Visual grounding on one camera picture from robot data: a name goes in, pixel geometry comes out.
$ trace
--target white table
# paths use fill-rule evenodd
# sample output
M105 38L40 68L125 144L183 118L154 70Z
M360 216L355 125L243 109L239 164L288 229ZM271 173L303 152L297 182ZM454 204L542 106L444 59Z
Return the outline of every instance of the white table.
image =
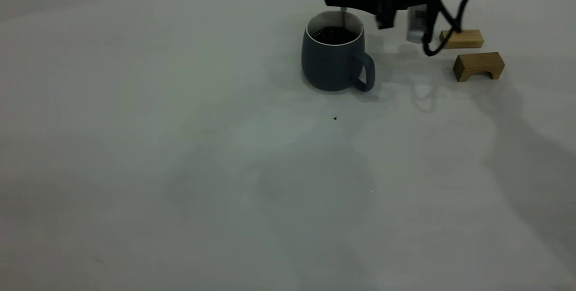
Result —
M302 79L326 9L0 0L0 289L574 290L573 0L471 0L434 58L354 11L369 94Z

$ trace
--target small wooden block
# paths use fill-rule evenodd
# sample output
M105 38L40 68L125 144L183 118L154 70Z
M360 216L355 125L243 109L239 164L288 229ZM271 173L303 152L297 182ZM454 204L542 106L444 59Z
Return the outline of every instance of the small wooden block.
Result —
M440 41L444 41L448 31L440 33ZM450 40L446 43L447 49L462 49L462 48L481 48L484 45L484 38L479 30L462 30L461 33L456 31L452 33Z
M453 69L458 82L466 82L478 72L489 72L492 79L497 80L504 70L504 61L499 53L458 55Z

